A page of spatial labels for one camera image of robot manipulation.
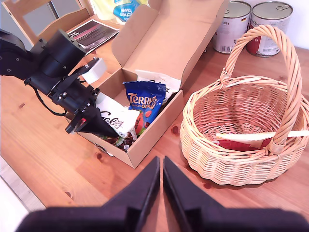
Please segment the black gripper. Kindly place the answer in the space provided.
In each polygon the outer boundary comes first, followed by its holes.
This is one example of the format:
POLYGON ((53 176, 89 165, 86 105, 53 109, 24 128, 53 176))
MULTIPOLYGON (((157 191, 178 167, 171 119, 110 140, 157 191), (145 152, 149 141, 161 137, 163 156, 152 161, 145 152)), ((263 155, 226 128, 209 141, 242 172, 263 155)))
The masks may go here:
POLYGON ((101 136, 118 136, 115 130, 101 117, 96 107, 99 89, 84 86, 77 79, 64 80, 51 90, 49 98, 56 105, 73 114, 66 127, 67 133, 84 132, 101 136))

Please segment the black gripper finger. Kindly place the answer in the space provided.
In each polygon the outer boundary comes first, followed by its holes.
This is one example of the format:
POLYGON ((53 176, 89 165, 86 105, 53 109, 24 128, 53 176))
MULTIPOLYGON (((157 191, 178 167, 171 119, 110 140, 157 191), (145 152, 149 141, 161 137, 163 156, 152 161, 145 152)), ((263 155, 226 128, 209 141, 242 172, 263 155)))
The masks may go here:
POLYGON ((103 207, 104 232, 140 232, 160 189, 160 159, 154 157, 140 174, 103 207))
POLYGON ((196 186, 174 163, 163 160, 163 188, 182 232, 207 232, 207 211, 221 205, 196 186))

